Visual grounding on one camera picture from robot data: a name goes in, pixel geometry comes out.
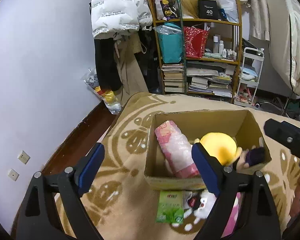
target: white rolling cart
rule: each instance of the white rolling cart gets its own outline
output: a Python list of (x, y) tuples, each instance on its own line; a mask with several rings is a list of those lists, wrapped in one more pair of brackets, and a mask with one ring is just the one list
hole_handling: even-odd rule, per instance
[[(250, 53), (247, 52), (247, 50), (248, 51), (249, 50), (256, 51), (258, 54), (260, 54), (260, 56), (257, 56), (257, 55), (254, 55), (254, 54), (250, 54)], [(235, 98), (234, 98), (234, 104), (235, 105), (245, 106), (245, 107), (251, 107), (251, 108), (254, 108), (254, 109), (258, 109), (255, 106), (253, 106), (252, 103), (253, 103), (253, 100), (254, 100), (254, 97), (256, 95), (256, 91), (257, 91), (258, 85), (259, 85), (259, 80), (260, 80), (260, 76), (261, 76), (261, 72), (262, 72), (263, 61), (265, 59), (265, 54), (263, 53), (263, 50), (264, 49), (244, 48), (242, 65), (241, 65), (241, 68), (240, 68), (241, 72), (240, 72), (240, 76), (239, 76), (239, 85), (238, 85), (237, 93), (236, 93)], [(245, 61), (246, 57), (254, 59), (254, 60), (261, 61), (261, 67), (260, 67), (260, 70), (259, 70), (256, 82), (254, 82), (254, 81), (247, 81), (247, 80), (242, 79), (242, 70), (243, 70), (244, 61)], [(237, 98), (238, 98), (238, 95), (239, 95), (239, 89), (240, 89), (241, 84), (246, 84), (247, 87), (255, 88), (254, 93), (253, 93), (253, 97), (251, 98), (251, 102), (249, 104), (237, 101)]]

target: wooden floor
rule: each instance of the wooden floor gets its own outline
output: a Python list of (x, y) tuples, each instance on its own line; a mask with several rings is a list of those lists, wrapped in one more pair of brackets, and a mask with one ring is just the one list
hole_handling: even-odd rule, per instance
[(97, 105), (60, 145), (43, 168), (42, 173), (44, 175), (56, 174), (68, 166), (75, 165), (104, 134), (115, 117), (103, 102)]

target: red patterned bag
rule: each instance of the red patterned bag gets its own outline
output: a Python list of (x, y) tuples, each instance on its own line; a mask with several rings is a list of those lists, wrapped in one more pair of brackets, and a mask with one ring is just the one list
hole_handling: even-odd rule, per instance
[(209, 31), (196, 27), (183, 27), (185, 34), (186, 57), (201, 58), (204, 55)]

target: electrical outlet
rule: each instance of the electrical outlet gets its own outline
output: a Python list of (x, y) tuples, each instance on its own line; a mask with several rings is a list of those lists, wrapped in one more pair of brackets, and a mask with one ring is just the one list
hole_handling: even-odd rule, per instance
[(30, 156), (28, 154), (26, 154), (24, 151), (22, 151), (19, 155), (18, 155), (18, 159), (24, 163), (27, 164), (27, 162), (30, 159)]
[(17, 178), (19, 177), (19, 173), (17, 173), (14, 169), (10, 169), (10, 170), (8, 171), (8, 176), (9, 176), (12, 180), (16, 181)]

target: yellow plush toy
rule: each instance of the yellow plush toy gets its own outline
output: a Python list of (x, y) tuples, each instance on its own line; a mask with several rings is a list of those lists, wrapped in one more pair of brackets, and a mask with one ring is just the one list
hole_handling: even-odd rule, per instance
[(210, 132), (194, 143), (200, 142), (210, 156), (216, 157), (222, 165), (230, 165), (239, 158), (242, 148), (227, 134)]

